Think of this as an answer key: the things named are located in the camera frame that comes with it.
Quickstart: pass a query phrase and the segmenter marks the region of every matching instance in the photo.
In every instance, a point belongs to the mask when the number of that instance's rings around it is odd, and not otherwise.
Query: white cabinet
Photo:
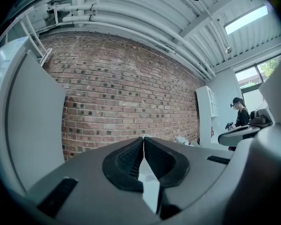
[[[197,89],[200,114],[200,146],[217,150],[227,147],[217,142],[218,138],[218,107],[215,93],[207,86]]]

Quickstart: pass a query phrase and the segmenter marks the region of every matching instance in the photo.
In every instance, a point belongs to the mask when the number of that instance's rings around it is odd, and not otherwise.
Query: ceiling
[[[55,2],[68,6],[96,3],[99,7],[97,11],[73,11],[73,16],[92,15],[90,21],[100,23],[60,28],[99,31],[139,41],[167,53],[207,80],[231,66],[281,53],[281,25],[266,0],[51,0],[47,4],[50,7]],[[225,24],[263,4],[268,15],[226,34]],[[59,26],[65,15],[57,12]],[[229,54],[227,47],[232,48]]]

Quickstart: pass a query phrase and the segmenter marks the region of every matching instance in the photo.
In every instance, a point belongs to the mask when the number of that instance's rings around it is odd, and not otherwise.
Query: black slot
[[[77,180],[64,178],[37,208],[44,214],[55,217],[76,184]]]
[[[209,156],[207,160],[216,162],[216,163],[222,163],[222,164],[228,164],[230,162],[230,159],[217,157],[217,156]]]

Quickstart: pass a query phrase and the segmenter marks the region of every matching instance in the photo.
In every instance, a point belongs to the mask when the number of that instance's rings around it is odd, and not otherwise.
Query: person
[[[247,125],[250,120],[250,115],[248,109],[244,104],[244,101],[241,98],[236,97],[233,99],[232,103],[233,103],[233,107],[235,107],[235,109],[238,110],[235,126],[239,127],[239,126]]]

